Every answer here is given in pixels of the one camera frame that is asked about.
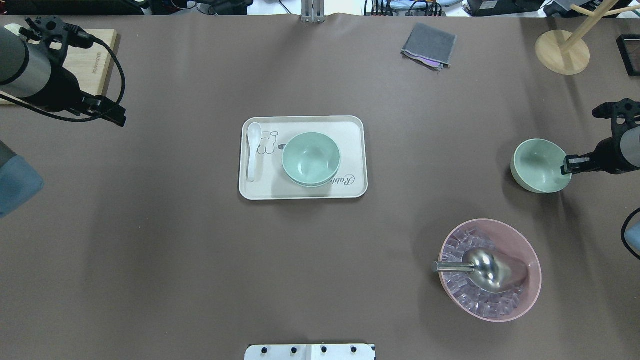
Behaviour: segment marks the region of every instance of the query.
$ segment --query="mint green bowl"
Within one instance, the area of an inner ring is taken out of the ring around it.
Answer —
[[[571,181],[571,174],[562,175],[560,170],[565,156],[564,151],[550,141],[530,139],[521,143],[513,154],[511,174],[530,192],[558,192]]]
[[[328,183],[340,167],[340,149],[320,133],[303,133],[287,143],[282,166],[296,184],[315,188]]]

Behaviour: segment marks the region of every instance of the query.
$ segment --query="gray cloth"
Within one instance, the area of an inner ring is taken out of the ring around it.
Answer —
[[[442,65],[451,65],[451,53],[457,38],[456,35],[418,23],[413,27],[402,53],[429,67],[441,69]]]

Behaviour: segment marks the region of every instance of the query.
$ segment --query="brown tabletop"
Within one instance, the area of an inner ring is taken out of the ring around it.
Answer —
[[[640,354],[640,261],[619,235],[640,173],[537,195],[508,170],[529,138],[584,154],[611,136],[591,110],[640,100],[616,47],[640,21],[604,19],[567,77],[534,43],[581,19],[64,20],[118,31],[129,119],[0,109],[0,138],[45,179],[0,220],[0,358],[242,359],[248,344],[323,341],[375,343],[378,359]],[[450,69],[401,56],[416,22],[458,35]],[[281,115],[362,119],[367,193],[244,199],[241,127]],[[473,218],[512,225],[540,258],[540,298],[514,322],[466,314],[429,272]]]

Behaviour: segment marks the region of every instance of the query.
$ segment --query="wooden board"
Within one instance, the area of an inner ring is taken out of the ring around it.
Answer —
[[[86,32],[101,39],[112,49],[115,46],[116,31],[114,29],[95,29],[86,30]],[[91,49],[69,47],[64,67],[77,77],[80,89],[84,92],[102,95],[111,61],[109,53],[98,44],[94,44]],[[0,105],[13,104],[0,99]]]

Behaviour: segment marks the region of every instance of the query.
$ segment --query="rectangular tray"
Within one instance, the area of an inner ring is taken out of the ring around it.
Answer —
[[[247,129],[253,122],[262,128],[255,181],[247,180],[249,142]],[[305,188],[294,183],[282,168],[287,142],[302,133],[322,133],[340,148],[338,174],[326,185]],[[242,127],[240,148],[240,194],[249,200],[339,199],[362,196],[369,187],[364,126],[354,116],[254,117]]]

